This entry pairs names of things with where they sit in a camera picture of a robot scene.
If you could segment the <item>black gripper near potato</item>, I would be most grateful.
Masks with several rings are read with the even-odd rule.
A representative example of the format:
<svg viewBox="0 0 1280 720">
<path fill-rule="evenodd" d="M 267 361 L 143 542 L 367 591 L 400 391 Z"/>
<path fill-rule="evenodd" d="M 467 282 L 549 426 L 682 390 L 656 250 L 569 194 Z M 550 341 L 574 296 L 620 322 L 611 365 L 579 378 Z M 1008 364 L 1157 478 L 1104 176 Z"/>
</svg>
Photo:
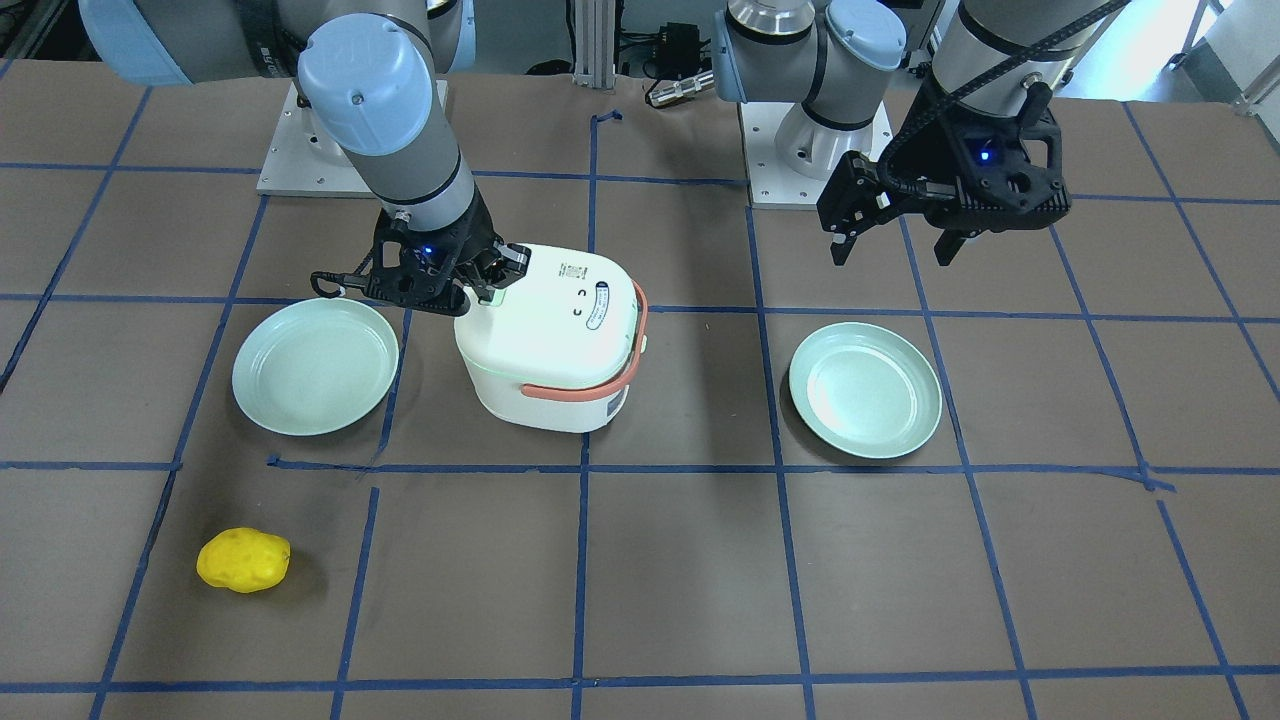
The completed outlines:
<svg viewBox="0 0 1280 720">
<path fill-rule="evenodd" d="M 525 278 L 531 249 L 500 243 L 483 196 L 474 192 L 463 214 L 435 231 L 413 231 L 402 214 L 379 213 L 364 274 L 347 274 L 346 288 L 397 307 L 445 316 L 470 309 L 468 287 L 483 304 Z"/>
</svg>

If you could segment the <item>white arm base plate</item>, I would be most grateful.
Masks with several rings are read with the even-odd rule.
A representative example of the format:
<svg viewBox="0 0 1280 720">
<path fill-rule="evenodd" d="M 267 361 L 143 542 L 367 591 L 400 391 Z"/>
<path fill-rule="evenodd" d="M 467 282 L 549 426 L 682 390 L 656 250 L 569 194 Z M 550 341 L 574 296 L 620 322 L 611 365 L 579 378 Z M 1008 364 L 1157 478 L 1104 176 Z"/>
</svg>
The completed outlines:
<svg viewBox="0 0 1280 720">
<path fill-rule="evenodd" d="M 282 109 L 257 182 L 261 195 L 374 199 L 347 150 L 407 150 L 436 113 L 436 94 L 419 85 L 407 99 L 387 83 L 372 88 L 319 88 L 302 108 L 300 90 Z"/>
</svg>

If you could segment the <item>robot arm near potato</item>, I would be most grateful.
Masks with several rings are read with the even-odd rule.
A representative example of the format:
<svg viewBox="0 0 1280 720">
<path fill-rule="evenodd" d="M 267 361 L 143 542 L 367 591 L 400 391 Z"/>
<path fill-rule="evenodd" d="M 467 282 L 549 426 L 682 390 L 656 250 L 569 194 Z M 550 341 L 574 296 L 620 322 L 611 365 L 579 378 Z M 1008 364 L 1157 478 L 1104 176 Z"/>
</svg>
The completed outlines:
<svg viewBox="0 0 1280 720">
<path fill-rule="evenodd" d="M 96 54 L 143 86 L 288 78 L 380 201 L 357 273 L 315 272 L 325 299 L 357 290 L 465 315 L 522 279 L 530 249 L 494 229 L 436 96 L 462 50 L 462 1 L 82 1 Z"/>
</svg>

